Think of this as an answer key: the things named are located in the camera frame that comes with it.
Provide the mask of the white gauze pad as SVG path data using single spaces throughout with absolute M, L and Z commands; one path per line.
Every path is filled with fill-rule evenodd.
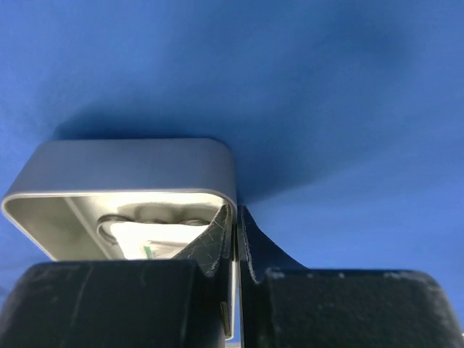
M 104 215 L 98 219 L 96 234 L 111 247 L 116 248 L 122 258 L 147 260 L 141 250 L 144 242 L 168 241 L 186 247 L 203 234 L 209 224 L 202 219 L 169 223 L 160 219 L 133 220 L 122 215 Z

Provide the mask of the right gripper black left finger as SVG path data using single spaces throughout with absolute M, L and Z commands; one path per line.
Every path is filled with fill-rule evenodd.
M 232 212 L 170 260 L 48 262 L 1 310 L 3 347 L 224 347 L 232 332 Z

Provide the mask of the blue surgical drape cloth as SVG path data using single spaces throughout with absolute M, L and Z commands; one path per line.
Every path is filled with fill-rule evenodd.
M 62 138 L 198 136 L 320 268 L 410 268 L 463 306 L 461 1 L 3 1 L 1 190 Z

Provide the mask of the metal instrument tray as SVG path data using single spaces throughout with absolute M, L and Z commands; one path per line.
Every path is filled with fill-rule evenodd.
M 236 181 L 231 151 L 201 138 L 51 141 L 40 145 L 4 197 L 5 216 L 48 262 L 133 261 L 96 234 L 122 215 L 169 223 L 232 212 L 231 319 L 236 302 Z

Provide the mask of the white suture packet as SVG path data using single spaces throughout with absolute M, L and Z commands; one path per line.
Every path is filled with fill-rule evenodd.
M 146 241 L 141 250 L 148 260 L 170 259 L 176 256 L 185 246 L 183 244 L 168 241 Z

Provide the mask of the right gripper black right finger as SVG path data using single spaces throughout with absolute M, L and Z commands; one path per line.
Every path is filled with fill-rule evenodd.
M 412 270 L 310 269 L 257 226 L 246 207 L 236 246 L 244 347 L 461 347 L 442 287 Z

